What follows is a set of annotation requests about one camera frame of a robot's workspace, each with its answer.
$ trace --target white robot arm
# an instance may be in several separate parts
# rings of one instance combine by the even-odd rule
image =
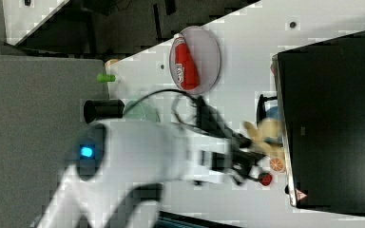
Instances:
[[[110,227],[110,218],[131,191],[166,181],[222,183],[232,175],[237,184],[246,179],[269,184],[267,173],[249,175],[262,156],[239,151],[235,144],[231,137],[179,123],[92,123],[74,144],[61,184],[35,227],[76,227],[81,216],[92,228]]]

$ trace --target desk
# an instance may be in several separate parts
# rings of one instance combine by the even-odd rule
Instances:
[[[7,43],[16,45],[43,25],[69,0],[31,0],[29,7],[24,0],[3,0]]]
[[[292,21],[298,26],[290,29]],[[272,56],[364,30],[365,1],[263,0],[203,27],[214,34],[221,49],[221,78],[205,97],[230,127],[244,133],[242,121],[256,120],[259,94],[275,91],[269,70]],[[164,42],[109,65],[107,72],[122,79],[119,84],[109,84],[110,97],[127,99],[176,87],[168,70],[171,44],[172,40]],[[172,98],[168,97],[159,95],[149,101],[160,109],[164,122],[173,120]],[[242,187],[229,181],[201,188],[171,182],[166,185],[162,210],[241,227],[365,227],[365,218],[292,208],[283,191],[285,185],[284,175],[275,175],[268,188],[251,181]]]

